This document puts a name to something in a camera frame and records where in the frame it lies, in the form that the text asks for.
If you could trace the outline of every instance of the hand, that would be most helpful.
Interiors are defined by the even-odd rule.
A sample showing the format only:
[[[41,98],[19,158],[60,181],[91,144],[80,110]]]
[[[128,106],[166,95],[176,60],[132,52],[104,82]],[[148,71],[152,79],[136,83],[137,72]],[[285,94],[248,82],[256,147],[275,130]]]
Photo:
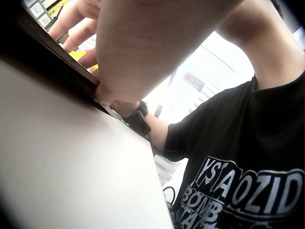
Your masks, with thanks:
[[[110,108],[118,112],[122,117],[128,118],[140,106],[140,102],[128,103],[123,101],[113,101]]]
[[[70,53],[96,33],[100,12],[99,3],[100,0],[78,0],[72,5],[68,5],[67,10],[59,16],[58,20],[50,28],[49,35],[54,40],[57,40],[85,17],[91,18],[91,20],[85,21],[78,26],[72,34],[69,34],[68,39],[63,44],[63,49]]]
[[[64,44],[72,50],[97,32],[95,49],[80,62],[101,83],[98,101],[136,102],[196,50],[242,0],[78,0],[64,11],[49,33],[58,39],[84,17]]]

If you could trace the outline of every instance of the wire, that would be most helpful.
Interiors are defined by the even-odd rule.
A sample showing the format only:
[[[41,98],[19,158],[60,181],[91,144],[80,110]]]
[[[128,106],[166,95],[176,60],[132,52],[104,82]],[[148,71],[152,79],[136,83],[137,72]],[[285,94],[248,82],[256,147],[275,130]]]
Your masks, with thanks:
[[[173,190],[173,200],[172,200],[172,202],[170,203],[170,205],[172,205],[173,204],[173,202],[175,201],[175,197],[176,197],[176,192],[175,192],[175,189],[172,187],[172,186],[168,186],[168,187],[166,187],[166,188],[164,188],[163,189],[163,192],[165,191],[165,190],[167,190],[168,188],[171,188],[172,190]]]

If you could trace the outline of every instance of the black wrist strap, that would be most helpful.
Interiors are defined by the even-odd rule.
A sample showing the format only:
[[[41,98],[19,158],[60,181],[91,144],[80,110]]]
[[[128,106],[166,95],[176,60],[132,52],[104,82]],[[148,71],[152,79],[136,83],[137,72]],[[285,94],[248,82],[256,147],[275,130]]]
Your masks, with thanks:
[[[146,115],[148,114],[147,105],[143,101],[140,101],[140,105],[137,110],[140,110],[144,117],[146,117]]]
[[[130,128],[141,135],[146,136],[151,128],[139,109],[136,109],[128,118],[123,118],[124,122],[129,124]]]

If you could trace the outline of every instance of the finger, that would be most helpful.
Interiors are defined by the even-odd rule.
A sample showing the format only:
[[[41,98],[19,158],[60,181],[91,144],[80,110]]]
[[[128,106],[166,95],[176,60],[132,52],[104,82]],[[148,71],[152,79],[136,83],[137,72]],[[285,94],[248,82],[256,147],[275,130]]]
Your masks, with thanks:
[[[99,79],[99,69],[96,69],[93,73],[91,73],[95,78]]]
[[[85,40],[96,34],[96,28],[96,20],[90,19],[89,21],[84,21],[81,25],[77,26],[71,34],[69,34],[68,39],[63,44],[63,49],[70,53]]]
[[[61,13],[60,17],[50,28],[49,35],[54,40],[57,40],[83,19],[84,16],[79,11],[77,7],[77,2],[75,2],[64,12]]]
[[[78,62],[86,69],[97,64],[95,48],[83,55]]]

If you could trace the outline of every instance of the skin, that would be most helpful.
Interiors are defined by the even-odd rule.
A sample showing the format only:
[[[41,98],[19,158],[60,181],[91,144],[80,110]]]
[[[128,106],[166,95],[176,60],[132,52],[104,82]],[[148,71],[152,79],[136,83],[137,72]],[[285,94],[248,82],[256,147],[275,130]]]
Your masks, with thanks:
[[[99,65],[97,99],[102,104],[135,102],[183,63],[241,1],[78,0],[49,34],[58,39],[84,17],[91,18],[70,35],[64,49],[70,52],[97,25],[96,54],[84,57],[88,65]]]
[[[191,4],[193,8],[182,10],[171,5],[172,1],[168,1],[165,11],[171,13],[167,15],[163,12],[165,6],[162,4],[138,6],[133,5],[135,1],[126,2],[132,3],[128,6],[120,5],[121,8],[118,11],[115,9],[117,6],[109,1],[105,1],[106,5],[100,4],[104,10],[101,10],[99,14],[97,51],[91,50],[88,55],[79,60],[85,68],[95,65],[96,59],[98,60],[99,68],[103,70],[93,74],[102,81],[98,87],[97,96],[101,103],[111,101],[110,107],[124,117],[128,117],[139,106],[139,102],[131,101],[140,100],[163,79],[163,75],[170,75],[171,71],[211,33],[210,29],[214,29],[214,26],[221,22],[207,14],[213,26],[203,23],[207,21],[206,17],[199,16],[200,12],[205,10],[203,8],[197,7],[196,16],[193,16],[192,10],[196,6],[194,2]],[[179,3],[180,7],[185,6],[184,1]],[[212,12],[226,12],[226,19],[219,23],[216,32],[246,53],[255,70],[257,90],[285,85],[300,76],[304,71],[304,51],[295,42],[269,0],[244,0],[236,8],[224,6],[224,4],[222,7],[222,11],[213,7],[209,8]],[[145,12],[145,16],[137,14],[140,9],[141,12]],[[111,15],[118,12],[119,16],[111,20]],[[128,18],[130,14],[136,15],[132,22],[124,22],[120,19]],[[181,14],[186,16],[183,20],[178,20]],[[162,20],[157,20],[155,24],[151,23],[157,15]],[[174,20],[169,19],[168,15],[174,17]],[[139,18],[142,25],[137,25]],[[171,36],[171,33],[166,33],[164,30],[173,32],[175,36]],[[50,30],[50,34],[56,39],[59,33],[56,35],[54,31]],[[190,31],[192,35],[196,35],[196,38],[189,38],[193,37],[189,36]],[[151,143],[157,149],[163,150],[168,132],[167,124],[151,113],[148,113],[146,120],[152,129],[149,133]]]

